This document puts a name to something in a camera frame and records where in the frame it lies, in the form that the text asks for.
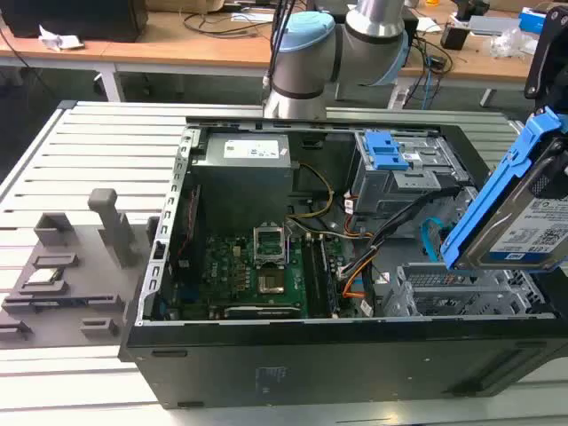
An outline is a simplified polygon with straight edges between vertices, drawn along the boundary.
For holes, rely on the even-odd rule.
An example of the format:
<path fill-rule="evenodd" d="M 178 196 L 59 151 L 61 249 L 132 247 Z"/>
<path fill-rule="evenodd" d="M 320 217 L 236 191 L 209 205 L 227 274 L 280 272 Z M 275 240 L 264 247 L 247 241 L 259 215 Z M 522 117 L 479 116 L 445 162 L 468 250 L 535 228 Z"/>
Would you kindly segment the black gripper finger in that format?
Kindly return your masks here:
<path fill-rule="evenodd" d="M 538 163 L 540 169 L 532 181 L 530 192 L 537 199 L 567 198 L 567 150 L 549 155 Z"/>

